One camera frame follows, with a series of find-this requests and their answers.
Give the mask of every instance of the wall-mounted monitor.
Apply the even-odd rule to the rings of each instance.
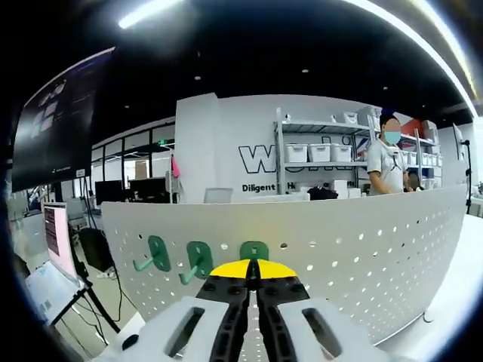
[[[94,99],[112,50],[68,68],[25,104],[14,140],[14,192],[91,174]]]

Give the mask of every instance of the curved white partition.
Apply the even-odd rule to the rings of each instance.
[[[373,343],[421,315],[448,270],[465,213],[465,186],[371,198],[266,204],[103,203],[103,221],[115,264],[136,307],[148,321],[203,281],[183,286],[189,272],[186,245],[204,241],[214,265],[239,259],[245,241],[262,241],[269,258],[299,275],[310,296],[324,296]],[[133,260],[150,256],[147,238],[166,244],[171,271]],[[245,336],[248,360],[259,354],[260,332],[252,303]]]

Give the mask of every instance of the green wall hook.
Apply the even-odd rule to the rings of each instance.
[[[246,241],[240,247],[240,260],[269,260],[269,248],[261,241]]]
[[[149,258],[143,264],[138,265],[136,260],[133,260],[134,270],[136,272],[142,272],[144,269],[146,269],[152,263],[152,261],[153,261],[153,259]]]
[[[162,272],[169,272],[171,270],[171,262],[164,241],[159,236],[150,235],[148,238],[148,245],[151,258],[147,259],[141,265],[138,265],[136,260],[133,260],[134,270],[136,272],[141,272],[153,263],[154,266]]]
[[[195,265],[195,267],[191,269],[191,271],[186,277],[183,273],[179,273],[181,284],[188,285],[189,282],[192,280],[192,278],[195,276],[197,271],[198,271],[198,266]]]
[[[206,279],[213,270],[213,258],[210,247],[202,241],[190,241],[186,245],[191,271],[187,276],[179,273],[182,285],[188,285],[193,277]]]

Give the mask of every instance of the desk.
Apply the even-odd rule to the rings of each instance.
[[[79,281],[75,285],[67,279],[50,261],[36,269],[25,285],[32,304],[43,314],[46,324],[55,324],[85,289]]]
[[[410,357],[418,361],[432,360],[441,347],[461,328],[464,316],[470,315],[478,302],[483,283],[483,243],[478,242],[478,231],[483,219],[465,216],[460,240],[443,284],[422,318],[397,335],[378,345],[391,355]],[[122,342],[131,334],[138,334],[144,321],[136,313],[100,357],[115,357],[121,352]],[[95,358],[93,362],[104,359]]]

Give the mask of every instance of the cable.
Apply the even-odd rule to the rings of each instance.
[[[469,141],[466,140],[463,144],[468,149],[468,170],[467,170],[467,172],[468,172],[469,191],[468,191],[468,201],[466,202],[466,213],[469,215],[469,209],[471,207],[471,188],[472,188],[471,152],[469,151]]]
[[[94,314],[97,314],[99,317],[102,317],[102,315],[100,313],[97,313],[96,311],[92,311],[90,310],[88,307],[84,307],[81,303],[77,302],[76,305],[78,307],[81,307],[82,309],[85,309],[86,311],[89,311],[91,313],[94,313]]]
[[[134,305],[133,301],[129,299],[129,297],[126,295],[126,293],[124,293],[124,291],[122,290],[122,294],[124,294],[124,296],[126,297],[126,299],[129,301],[129,303],[134,307],[136,308],[136,306]]]
[[[99,317],[97,316],[97,313],[95,313],[94,308],[92,307],[91,302],[89,302],[89,299],[87,299],[85,296],[82,296],[82,298],[84,298],[84,299],[85,299],[85,301],[87,302],[87,304],[88,304],[88,305],[89,305],[89,307],[91,308],[92,313],[94,314],[94,316],[95,316],[95,318],[96,318],[96,321],[97,321],[97,323],[99,324],[99,329],[97,329],[97,326],[95,326],[96,331],[97,331],[97,333],[99,333],[99,336],[100,336],[100,337],[101,337],[101,339],[103,340],[104,345],[107,345],[106,337],[104,337],[103,327],[102,327],[102,324],[100,323],[100,320],[99,320]]]
[[[88,356],[88,358],[94,358],[94,356],[82,345],[82,343],[78,340],[78,338],[75,336],[74,332],[69,328],[67,323],[65,322],[64,319],[60,319],[64,327],[67,329],[67,332],[69,332],[70,336],[77,342],[78,345],[81,346],[82,351]]]

